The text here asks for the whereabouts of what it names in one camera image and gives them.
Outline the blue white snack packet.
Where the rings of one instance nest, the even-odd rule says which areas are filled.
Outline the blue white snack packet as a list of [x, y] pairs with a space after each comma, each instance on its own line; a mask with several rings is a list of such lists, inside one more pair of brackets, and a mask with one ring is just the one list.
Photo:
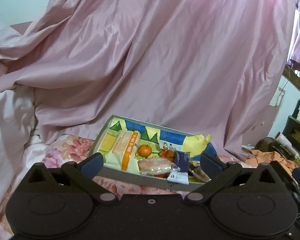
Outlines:
[[175, 151], [174, 163], [177, 168], [171, 170], [167, 180], [172, 183], [189, 185], [189, 159], [190, 154], [181, 151]]

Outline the yellow orange cracker packet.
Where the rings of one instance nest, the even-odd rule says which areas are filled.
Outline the yellow orange cracker packet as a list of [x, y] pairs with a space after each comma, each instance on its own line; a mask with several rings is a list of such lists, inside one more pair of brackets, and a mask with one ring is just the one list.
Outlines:
[[120, 131], [111, 150], [105, 155], [105, 166], [133, 174], [139, 174], [136, 153], [140, 142], [140, 133]]

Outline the pink rice cake packet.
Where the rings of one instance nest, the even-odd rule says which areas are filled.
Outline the pink rice cake packet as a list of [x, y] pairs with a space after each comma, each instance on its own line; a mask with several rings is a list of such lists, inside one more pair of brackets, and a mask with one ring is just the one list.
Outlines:
[[166, 158], [149, 158], [138, 161], [138, 167], [142, 175], [157, 176], [168, 174], [171, 171], [179, 171], [180, 168]]

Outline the small orange tangerine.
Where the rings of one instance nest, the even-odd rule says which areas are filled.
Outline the small orange tangerine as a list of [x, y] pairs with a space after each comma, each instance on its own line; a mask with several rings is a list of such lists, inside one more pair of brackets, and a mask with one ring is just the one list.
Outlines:
[[152, 148], [149, 145], [140, 145], [137, 154], [142, 158], [148, 158], [152, 154]]

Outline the red snack packet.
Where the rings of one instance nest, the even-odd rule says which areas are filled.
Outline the red snack packet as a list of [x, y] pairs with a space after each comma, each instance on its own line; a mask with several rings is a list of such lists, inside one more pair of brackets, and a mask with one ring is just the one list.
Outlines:
[[174, 168], [175, 152], [172, 150], [164, 150], [160, 158], [165, 159], [165, 161], [160, 163], [159, 173], [155, 176], [159, 178], [168, 178], [169, 173]]

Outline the floral bedsheet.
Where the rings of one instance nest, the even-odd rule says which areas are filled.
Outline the floral bedsheet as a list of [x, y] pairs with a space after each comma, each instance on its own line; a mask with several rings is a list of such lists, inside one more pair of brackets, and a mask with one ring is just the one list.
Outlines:
[[[0, 239], [10, 239], [13, 232], [5, 216], [5, 207], [12, 193], [21, 182], [30, 167], [36, 162], [42, 162], [47, 167], [60, 167], [67, 161], [79, 162], [85, 159], [93, 144], [90, 139], [80, 138], [72, 135], [63, 135], [57, 141], [47, 146], [44, 145], [38, 136], [32, 136], [30, 142], [25, 146], [21, 162], [16, 170], [10, 187], [3, 196], [0, 204]], [[145, 185], [135, 185], [125, 183], [115, 179], [109, 179], [96, 176], [94, 182], [108, 189], [119, 198], [123, 194], [180, 194], [185, 197], [187, 191], [175, 191], [170, 189], [160, 189], [157, 187], [148, 187]]]

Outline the orange cloth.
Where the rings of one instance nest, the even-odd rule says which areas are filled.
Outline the orange cloth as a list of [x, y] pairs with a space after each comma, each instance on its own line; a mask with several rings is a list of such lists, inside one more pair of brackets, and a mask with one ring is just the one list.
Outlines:
[[248, 158], [245, 163], [252, 167], [256, 167], [259, 163], [270, 163], [271, 161], [278, 161], [287, 171], [293, 171], [295, 168], [297, 168], [296, 163], [286, 159], [276, 151], [262, 152], [259, 150], [251, 150], [251, 153], [253, 157]]

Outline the brown bag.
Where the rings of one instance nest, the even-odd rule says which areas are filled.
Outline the brown bag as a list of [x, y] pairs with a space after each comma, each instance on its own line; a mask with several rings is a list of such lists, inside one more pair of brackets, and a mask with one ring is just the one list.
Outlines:
[[264, 139], [257, 142], [254, 146], [255, 150], [261, 152], [274, 152], [276, 151], [276, 140], [272, 137], [265, 137]]

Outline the dark wooden cabinet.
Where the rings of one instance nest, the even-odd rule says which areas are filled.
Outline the dark wooden cabinet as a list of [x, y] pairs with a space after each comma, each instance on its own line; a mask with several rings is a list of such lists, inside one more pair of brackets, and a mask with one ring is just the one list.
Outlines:
[[289, 115], [283, 135], [291, 142], [292, 146], [300, 152], [300, 120], [297, 119], [300, 108], [300, 100], [297, 101], [292, 115]]

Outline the white paper roll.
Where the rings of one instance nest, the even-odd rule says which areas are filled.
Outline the white paper roll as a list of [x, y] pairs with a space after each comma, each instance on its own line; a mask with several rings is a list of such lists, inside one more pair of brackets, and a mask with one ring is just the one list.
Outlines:
[[292, 143], [281, 133], [276, 133], [274, 139], [286, 149], [289, 155], [293, 157], [300, 157], [299, 152], [292, 146]]

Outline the grey cardboard tray box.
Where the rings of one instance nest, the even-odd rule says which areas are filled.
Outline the grey cardboard tray box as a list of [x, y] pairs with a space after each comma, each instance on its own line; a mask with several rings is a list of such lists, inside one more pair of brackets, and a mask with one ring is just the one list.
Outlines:
[[[200, 166], [200, 160], [194, 161], [194, 160], [189, 159], [189, 163], [192, 163], [195, 166], [197, 166], [197, 165]], [[142, 175], [141, 173], [133, 174], [133, 173], [129, 173], [127, 171], [121, 171], [121, 170], [109, 168], [109, 167], [106, 167], [105, 165], [103, 165], [103, 168], [98, 175], [102, 176], [102, 177], [110, 178], [110, 179], [123, 181], [126, 183], [132, 183], [132, 184], [136, 184], [136, 185], [145, 185], [145, 186], [149, 186], [149, 187], [158, 187], [158, 188], [162, 188], [162, 189], [170, 189], [170, 190], [175, 190], [175, 191], [192, 191], [204, 184], [204, 182], [196, 179], [190, 173], [190, 171], [188, 171], [189, 185], [172, 183], [172, 182], [169, 182], [167, 180], [167, 178], [159, 178], [156, 176], [147, 176], [147, 175]]]

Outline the pale pink quilt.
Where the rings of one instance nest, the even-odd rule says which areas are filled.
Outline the pale pink quilt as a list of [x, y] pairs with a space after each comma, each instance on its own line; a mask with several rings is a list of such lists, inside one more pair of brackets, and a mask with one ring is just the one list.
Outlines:
[[[17, 31], [0, 22], [0, 46], [10, 47], [19, 40]], [[0, 204], [12, 183], [33, 128], [33, 90], [0, 84]]]

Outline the wooden framed window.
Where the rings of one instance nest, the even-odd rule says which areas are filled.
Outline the wooden framed window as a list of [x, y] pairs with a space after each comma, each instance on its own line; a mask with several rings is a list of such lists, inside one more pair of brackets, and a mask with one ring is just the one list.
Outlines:
[[300, 77], [298, 77], [294, 73], [294, 70], [292, 70], [287, 64], [284, 67], [282, 75], [300, 91]]

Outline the pink satin curtain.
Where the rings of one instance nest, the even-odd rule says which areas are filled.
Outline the pink satin curtain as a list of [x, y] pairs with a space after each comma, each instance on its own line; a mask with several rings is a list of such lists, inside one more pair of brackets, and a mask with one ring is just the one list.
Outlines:
[[94, 138], [116, 114], [244, 161], [279, 84], [296, 0], [49, 0], [23, 35], [0, 22], [0, 92], [34, 88], [42, 140]]

